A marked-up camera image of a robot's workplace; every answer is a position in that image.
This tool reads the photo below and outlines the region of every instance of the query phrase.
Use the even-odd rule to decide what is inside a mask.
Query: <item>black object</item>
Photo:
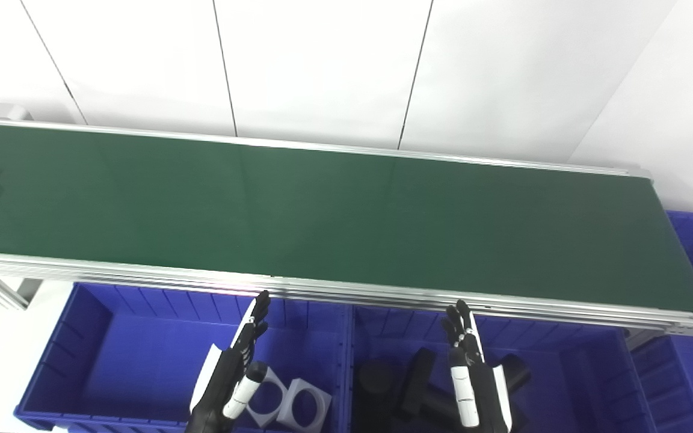
[[[386,433],[391,429],[395,373],[385,361],[361,365],[355,380],[353,431]]]
[[[437,354],[421,348],[413,356],[410,367],[402,383],[401,394],[395,414],[404,421],[421,417],[438,427],[449,431],[467,431],[459,417],[459,408],[453,394],[429,384]],[[531,378],[525,363],[520,357],[508,354],[499,363],[504,367],[508,393],[516,391]],[[526,425],[527,419],[520,408],[511,403],[512,430],[515,433]]]
[[[451,431],[462,430],[454,395],[429,385],[437,354],[426,348],[413,356],[399,393],[396,415],[404,421],[421,416]]]
[[[528,371],[526,363],[514,354],[508,354],[501,358],[499,365],[504,368],[504,378],[507,381],[508,393],[515,392],[531,379],[531,372]]]

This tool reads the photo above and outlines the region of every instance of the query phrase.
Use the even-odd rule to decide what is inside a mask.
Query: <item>robotic hand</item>
[[[204,394],[192,409],[185,433],[228,433],[261,385],[267,366],[251,361],[256,339],[268,327],[263,319],[269,312],[269,298],[266,290],[256,296],[245,311],[229,348],[217,351],[220,357]]]
[[[446,315],[442,324],[451,343],[448,363],[461,424],[466,431],[508,433],[513,420],[503,366],[486,364],[478,326],[464,301],[446,308]]]

